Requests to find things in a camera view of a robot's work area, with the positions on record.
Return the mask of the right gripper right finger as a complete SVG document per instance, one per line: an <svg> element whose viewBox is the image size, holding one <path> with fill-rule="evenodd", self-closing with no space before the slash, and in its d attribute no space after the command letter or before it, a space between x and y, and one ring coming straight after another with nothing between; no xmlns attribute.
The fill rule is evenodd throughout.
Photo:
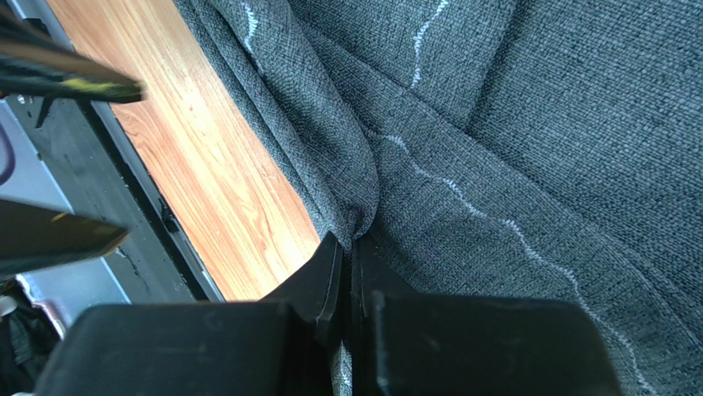
<svg viewBox="0 0 703 396"><path fill-rule="evenodd" d="M371 238L351 250L356 395L619 395L575 304L414 290Z"/></svg>

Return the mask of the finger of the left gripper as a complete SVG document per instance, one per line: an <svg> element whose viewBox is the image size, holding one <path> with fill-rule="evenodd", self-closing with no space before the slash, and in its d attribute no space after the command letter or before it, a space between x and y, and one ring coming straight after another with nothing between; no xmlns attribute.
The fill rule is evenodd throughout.
<svg viewBox="0 0 703 396"><path fill-rule="evenodd" d="M16 275L102 257L129 230L70 212L1 200L1 273Z"/></svg>
<svg viewBox="0 0 703 396"><path fill-rule="evenodd" d="M1 12L1 93L74 100L141 101L141 82L52 40L13 12Z"/></svg>

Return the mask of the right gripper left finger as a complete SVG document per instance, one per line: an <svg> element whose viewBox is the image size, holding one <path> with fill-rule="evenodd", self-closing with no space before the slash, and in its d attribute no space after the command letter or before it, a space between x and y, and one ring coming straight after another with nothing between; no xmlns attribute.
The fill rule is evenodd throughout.
<svg viewBox="0 0 703 396"><path fill-rule="evenodd" d="M37 395L331 395L327 342L342 263L326 235L258 301L113 304L80 315Z"/></svg>

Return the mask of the grey felt napkin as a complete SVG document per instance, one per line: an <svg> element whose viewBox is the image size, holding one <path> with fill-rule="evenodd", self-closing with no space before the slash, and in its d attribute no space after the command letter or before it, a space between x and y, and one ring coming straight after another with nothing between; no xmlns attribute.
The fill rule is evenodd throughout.
<svg viewBox="0 0 703 396"><path fill-rule="evenodd" d="M701 394L701 2L177 9L319 234L578 304L626 394Z"/></svg>

